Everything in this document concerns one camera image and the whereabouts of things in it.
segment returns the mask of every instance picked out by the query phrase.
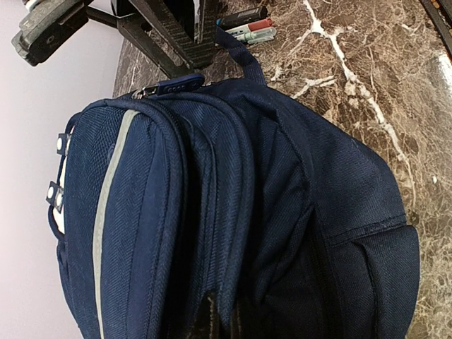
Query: blue zipper pull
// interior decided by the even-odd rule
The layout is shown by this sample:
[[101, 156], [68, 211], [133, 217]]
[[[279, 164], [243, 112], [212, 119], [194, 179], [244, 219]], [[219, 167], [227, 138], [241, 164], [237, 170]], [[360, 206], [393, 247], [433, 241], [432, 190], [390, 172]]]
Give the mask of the blue zipper pull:
[[133, 99], [143, 99], [151, 95], [163, 95], [179, 92], [191, 92], [197, 90], [203, 84], [206, 78], [200, 73], [193, 73], [187, 76], [181, 76], [172, 80], [159, 81], [157, 84], [137, 90], [133, 95]]

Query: brown marble countertop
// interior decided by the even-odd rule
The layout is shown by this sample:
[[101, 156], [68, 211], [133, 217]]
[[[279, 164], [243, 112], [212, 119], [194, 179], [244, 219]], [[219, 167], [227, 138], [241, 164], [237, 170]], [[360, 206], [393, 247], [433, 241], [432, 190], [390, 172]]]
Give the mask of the brown marble countertop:
[[[432, 22], [418, 0], [264, 2], [278, 34], [251, 51], [269, 86], [374, 149], [398, 180], [422, 252], [408, 338], [452, 339], [452, 65]], [[221, 51], [203, 73], [241, 70]], [[124, 43], [115, 96], [164, 78]]]

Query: red marker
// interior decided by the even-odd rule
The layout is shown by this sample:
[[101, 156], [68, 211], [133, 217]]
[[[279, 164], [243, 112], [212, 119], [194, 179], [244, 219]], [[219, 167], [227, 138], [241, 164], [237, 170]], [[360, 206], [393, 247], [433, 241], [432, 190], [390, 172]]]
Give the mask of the red marker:
[[271, 19], [263, 19], [263, 20], [256, 21], [254, 23], [247, 23], [246, 25], [231, 28], [230, 30], [227, 30], [226, 32], [228, 32], [231, 35], [236, 36], [236, 35], [241, 35], [241, 34], [245, 34], [245, 33], [250, 33], [255, 30], [262, 30], [264, 28], [268, 28], [268, 27], [272, 26], [272, 24], [273, 24], [273, 21]]

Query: bag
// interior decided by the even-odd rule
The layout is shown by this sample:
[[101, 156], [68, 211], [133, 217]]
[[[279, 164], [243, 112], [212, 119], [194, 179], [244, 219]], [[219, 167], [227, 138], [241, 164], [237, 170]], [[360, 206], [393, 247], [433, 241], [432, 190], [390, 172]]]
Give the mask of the bag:
[[419, 244], [388, 166], [218, 43], [245, 79], [100, 100], [59, 136], [49, 222], [83, 337], [404, 338]]

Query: wall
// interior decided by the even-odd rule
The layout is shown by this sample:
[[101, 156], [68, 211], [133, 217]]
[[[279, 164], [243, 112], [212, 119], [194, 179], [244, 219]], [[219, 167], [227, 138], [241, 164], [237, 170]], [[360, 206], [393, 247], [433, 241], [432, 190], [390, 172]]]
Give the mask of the wall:
[[[95, 3], [109, 9], [108, 0]], [[110, 97], [122, 38], [89, 23], [31, 67], [10, 40], [26, 15], [0, 3], [0, 338], [80, 338], [64, 301], [45, 196], [59, 164], [57, 134], [89, 102]]]

